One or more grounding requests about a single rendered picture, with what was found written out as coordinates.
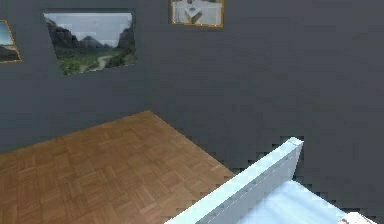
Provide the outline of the gold framed pale picture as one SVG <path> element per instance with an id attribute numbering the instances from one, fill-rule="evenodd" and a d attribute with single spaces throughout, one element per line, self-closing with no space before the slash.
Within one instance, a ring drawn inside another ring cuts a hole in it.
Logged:
<path id="1" fill-rule="evenodd" d="M 173 25 L 222 27 L 224 0 L 170 0 Z"/>

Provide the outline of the white bed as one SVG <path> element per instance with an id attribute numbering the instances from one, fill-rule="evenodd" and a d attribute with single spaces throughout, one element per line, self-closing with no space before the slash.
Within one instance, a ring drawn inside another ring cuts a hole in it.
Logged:
<path id="1" fill-rule="evenodd" d="M 293 179 L 303 144 L 287 139 L 164 224 L 337 224 L 347 213 Z"/>

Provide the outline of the mountain valley landscape picture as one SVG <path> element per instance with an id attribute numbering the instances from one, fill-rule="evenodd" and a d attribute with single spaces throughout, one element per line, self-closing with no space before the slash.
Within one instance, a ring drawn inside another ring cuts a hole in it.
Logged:
<path id="1" fill-rule="evenodd" d="M 134 65 L 137 61 L 132 12 L 44 13 L 64 75 Z"/>

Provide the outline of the white red patterned pillow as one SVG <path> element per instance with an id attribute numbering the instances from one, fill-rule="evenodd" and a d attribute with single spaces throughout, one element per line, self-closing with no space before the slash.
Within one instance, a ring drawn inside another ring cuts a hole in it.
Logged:
<path id="1" fill-rule="evenodd" d="M 377 224 L 373 220 L 358 212 L 349 212 L 344 215 L 337 224 Z"/>

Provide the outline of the gold framed landscape picture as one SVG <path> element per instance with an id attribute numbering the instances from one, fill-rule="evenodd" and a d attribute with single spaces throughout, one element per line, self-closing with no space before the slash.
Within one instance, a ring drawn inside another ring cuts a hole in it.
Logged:
<path id="1" fill-rule="evenodd" d="M 0 20 L 0 64 L 21 62 L 10 25 L 7 20 Z"/>

